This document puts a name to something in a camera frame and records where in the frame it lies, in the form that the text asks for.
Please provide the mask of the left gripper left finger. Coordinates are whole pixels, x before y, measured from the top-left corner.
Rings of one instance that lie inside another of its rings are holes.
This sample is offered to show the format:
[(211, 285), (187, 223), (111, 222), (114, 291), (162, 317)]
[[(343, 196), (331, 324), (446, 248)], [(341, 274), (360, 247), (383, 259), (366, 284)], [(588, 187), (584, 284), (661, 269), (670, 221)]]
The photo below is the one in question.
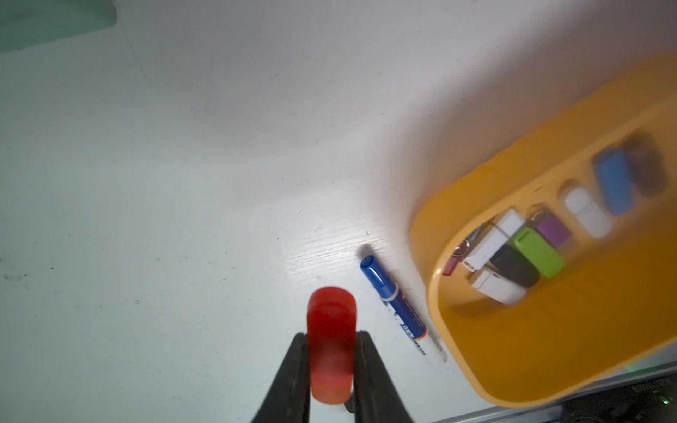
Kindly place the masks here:
[(310, 419), (310, 354), (297, 333), (252, 423), (307, 423)]

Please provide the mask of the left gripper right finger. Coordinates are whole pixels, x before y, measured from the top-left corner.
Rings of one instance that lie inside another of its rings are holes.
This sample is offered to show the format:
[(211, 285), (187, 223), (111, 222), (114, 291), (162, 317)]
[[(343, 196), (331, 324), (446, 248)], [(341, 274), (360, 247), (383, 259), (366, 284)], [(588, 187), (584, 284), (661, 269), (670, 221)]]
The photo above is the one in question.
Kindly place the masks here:
[(413, 422), (366, 331), (357, 333), (353, 397), (355, 422)]

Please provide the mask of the red usb drive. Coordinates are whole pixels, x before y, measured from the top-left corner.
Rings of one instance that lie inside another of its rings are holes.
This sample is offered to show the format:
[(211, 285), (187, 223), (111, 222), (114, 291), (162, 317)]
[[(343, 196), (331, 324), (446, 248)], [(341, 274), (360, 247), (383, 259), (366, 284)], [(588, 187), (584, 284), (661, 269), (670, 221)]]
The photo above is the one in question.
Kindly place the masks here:
[(346, 403), (353, 386), (357, 305), (339, 287), (323, 287), (311, 296), (307, 311), (312, 396), (326, 405)]

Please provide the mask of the translucent white usb drive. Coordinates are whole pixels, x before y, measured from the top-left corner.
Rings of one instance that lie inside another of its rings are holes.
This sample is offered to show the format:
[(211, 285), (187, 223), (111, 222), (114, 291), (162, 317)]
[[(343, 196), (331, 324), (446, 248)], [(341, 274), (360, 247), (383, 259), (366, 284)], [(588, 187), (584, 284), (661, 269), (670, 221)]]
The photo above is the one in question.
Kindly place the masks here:
[(470, 278), (470, 286), (488, 298), (506, 305), (515, 304), (526, 295), (524, 287), (489, 268), (476, 271)]

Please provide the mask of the black swivel usb drive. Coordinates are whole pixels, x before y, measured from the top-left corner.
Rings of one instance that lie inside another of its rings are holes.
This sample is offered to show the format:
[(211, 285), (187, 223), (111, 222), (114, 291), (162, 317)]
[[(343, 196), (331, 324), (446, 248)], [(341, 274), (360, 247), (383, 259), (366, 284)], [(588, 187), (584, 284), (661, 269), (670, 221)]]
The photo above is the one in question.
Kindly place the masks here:
[(507, 244), (502, 245), (489, 262), (504, 278), (525, 288), (533, 287), (541, 279), (538, 269)]

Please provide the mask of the green usb drive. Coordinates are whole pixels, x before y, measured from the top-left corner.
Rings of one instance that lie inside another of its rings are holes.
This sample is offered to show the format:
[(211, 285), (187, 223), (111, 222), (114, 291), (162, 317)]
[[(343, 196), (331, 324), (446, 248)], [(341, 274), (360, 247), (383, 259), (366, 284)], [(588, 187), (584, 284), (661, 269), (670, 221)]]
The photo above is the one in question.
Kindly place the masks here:
[(566, 264), (557, 251), (534, 229), (521, 227), (511, 245), (546, 278), (553, 278)]

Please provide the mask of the purple usb drive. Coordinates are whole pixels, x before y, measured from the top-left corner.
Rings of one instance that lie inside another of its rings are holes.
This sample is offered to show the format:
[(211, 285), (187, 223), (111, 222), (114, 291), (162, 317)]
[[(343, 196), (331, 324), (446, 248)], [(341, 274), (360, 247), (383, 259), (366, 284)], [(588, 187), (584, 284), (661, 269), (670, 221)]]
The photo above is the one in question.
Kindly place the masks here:
[(548, 208), (537, 210), (529, 223), (555, 249), (562, 248), (573, 240), (571, 231)]

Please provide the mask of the white green-stripe usb drive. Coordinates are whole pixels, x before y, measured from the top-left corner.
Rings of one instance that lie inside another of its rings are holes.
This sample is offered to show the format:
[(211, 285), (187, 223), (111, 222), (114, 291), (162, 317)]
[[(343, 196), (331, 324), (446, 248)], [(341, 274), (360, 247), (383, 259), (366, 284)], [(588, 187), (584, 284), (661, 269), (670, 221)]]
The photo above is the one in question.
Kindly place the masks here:
[(601, 239), (611, 233), (612, 221), (586, 188), (581, 186), (566, 188), (561, 193), (561, 201), (592, 238)]

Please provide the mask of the blue usb drive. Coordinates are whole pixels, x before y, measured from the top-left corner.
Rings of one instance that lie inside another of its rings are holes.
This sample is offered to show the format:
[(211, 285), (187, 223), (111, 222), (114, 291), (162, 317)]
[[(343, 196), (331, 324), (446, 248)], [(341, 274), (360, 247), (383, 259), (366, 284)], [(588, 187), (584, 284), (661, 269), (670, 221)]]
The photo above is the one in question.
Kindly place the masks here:
[(635, 201), (624, 152), (617, 148), (604, 150), (594, 158), (593, 169), (606, 209), (615, 216), (628, 213)]

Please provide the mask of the black oval usb drive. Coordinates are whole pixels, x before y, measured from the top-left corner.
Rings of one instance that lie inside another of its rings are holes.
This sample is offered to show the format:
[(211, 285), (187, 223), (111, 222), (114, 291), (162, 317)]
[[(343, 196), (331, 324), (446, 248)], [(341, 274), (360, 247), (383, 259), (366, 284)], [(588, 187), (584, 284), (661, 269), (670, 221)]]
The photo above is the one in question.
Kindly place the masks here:
[(646, 198), (660, 195), (668, 186), (662, 154), (649, 134), (636, 134), (623, 144), (631, 180)]

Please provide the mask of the brown usb drive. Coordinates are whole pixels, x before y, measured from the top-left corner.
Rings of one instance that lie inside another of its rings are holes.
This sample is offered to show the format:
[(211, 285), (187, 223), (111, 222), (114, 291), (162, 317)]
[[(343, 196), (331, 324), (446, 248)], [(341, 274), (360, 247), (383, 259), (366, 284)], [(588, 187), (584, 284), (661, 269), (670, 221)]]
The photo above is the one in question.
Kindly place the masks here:
[(444, 277), (449, 277), (453, 275), (456, 267), (458, 264), (463, 260), (463, 258), (468, 254), (469, 250), (472, 248), (472, 245), (474, 244), (474, 241), (477, 239), (479, 234), (482, 232), (483, 228), (485, 227), (485, 224), (477, 227), (472, 231), (471, 234), (469, 234), (460, 245), (456, 248), (456, 250), (452, 253), (449, 261), (447, 262), (446, 266), (444, 267), (443, 270), (443, 275)]

